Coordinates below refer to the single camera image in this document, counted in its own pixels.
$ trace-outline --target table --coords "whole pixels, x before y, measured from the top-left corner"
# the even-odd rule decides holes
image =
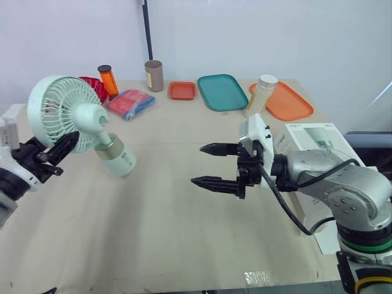
[[[239,81],[244,92],[254,80]],[[295,80],[284,80],[313,104]],[[118,81],[146,91],[145,82]],[[116,132],[138,157],[123,178],[106,173],[93,151],[61,162],[64,174],[29,192],[0,232],[0,293],[151,293],[287,285],[339,279],[336,258],[303,236],[268,189],[245,200],[189,180],[235,179],[236,158],[199,152],[237,142],[241,111],[215,112],[154,93],[158,106],[131,122],[110,113]],[[264,112],[276,134],[284,122]],[[301,123],[325,121],[315,108]],[[32,136],[25,113],[21,141]],[[285,196],[291,207],[295,200]],[[258,276],[252,282],[246,277]]]

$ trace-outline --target orange tray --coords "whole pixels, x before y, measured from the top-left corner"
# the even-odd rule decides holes
[[[173,81],[168,91],[173,100],[193,100],[197,94],[196,84],[191,81]]]
[[[254,92],[255,87],[256,84],[253,84],[249,88],[251,93]],[[314,112],[313,107],[305,99],[281,81],[278,82],[274,92],[269,97],[266,109],[281,121],[296,121],[297,119],[307,118]]]

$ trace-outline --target green ring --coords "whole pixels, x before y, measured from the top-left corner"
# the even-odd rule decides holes
[[[355,243],[351,243],[351,242],[345,240],[344,238],[342,238],[342,241],[343,241],[344,244],[346,244],[347,246],[351,247],[352,249],[357,249],[359,251],[364,251],[364,252],[368,252],[368,253],[377,253],[377,252],[384,251],[384,250],[387,250],[390,247],[392,247],[392,239],[389,240],[388,242],[384,243],[384,244],[377,245],[377,246],[358,245],[358,244],[355,244]]]

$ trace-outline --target electric fan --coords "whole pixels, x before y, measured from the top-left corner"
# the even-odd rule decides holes
[[[107,111],[90,85],[79,78],[52,75],[40,80],[30,94],[28,119],[36,138],[48,148],[63,135],[78,131],[73,152],[94,147],[112,175],[126,175],[136,165],[135,155],[124,143],[104,131]]]

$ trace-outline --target fan grille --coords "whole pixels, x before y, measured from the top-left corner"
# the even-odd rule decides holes
[[[72,119],[72,110],[81,103],[100,104],[92,87],[79,78],[65,77],[55,80],[45,91],[41,105],[41,120],[46,135],[56,143],[63,135],[79,131],[75,153],[91,149],[97,138],[78,130]]]

